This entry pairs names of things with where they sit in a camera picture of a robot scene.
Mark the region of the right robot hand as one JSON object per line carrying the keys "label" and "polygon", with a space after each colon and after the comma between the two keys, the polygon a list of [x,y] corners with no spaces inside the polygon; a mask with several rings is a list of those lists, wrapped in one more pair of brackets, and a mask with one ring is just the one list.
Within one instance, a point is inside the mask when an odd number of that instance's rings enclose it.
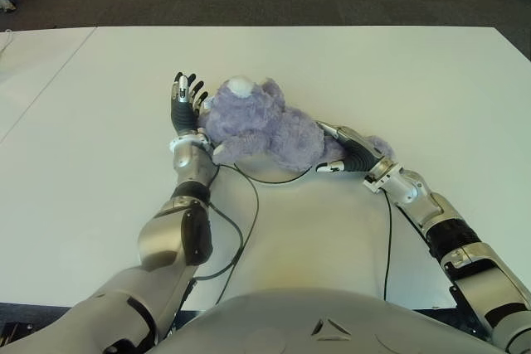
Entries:
{"label": "right robot hand", "polygon": [[316,123],[343,151],[341,159],[318,164],[316,172],[369,172],[384,158],[394,158],[393,149],[378,136],[365,137],[347,126]]}

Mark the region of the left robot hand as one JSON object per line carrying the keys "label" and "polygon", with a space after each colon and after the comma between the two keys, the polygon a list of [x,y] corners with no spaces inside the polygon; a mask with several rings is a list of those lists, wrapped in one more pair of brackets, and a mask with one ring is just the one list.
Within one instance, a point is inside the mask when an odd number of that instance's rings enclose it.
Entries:
{"label": "left robot hand", "polygon": [[179,71],[172,84],[170,96],[170,119],[178,136],[196,133],[199,129],[201,107],[208,97],[204,82],[195,74],[185,75]]}

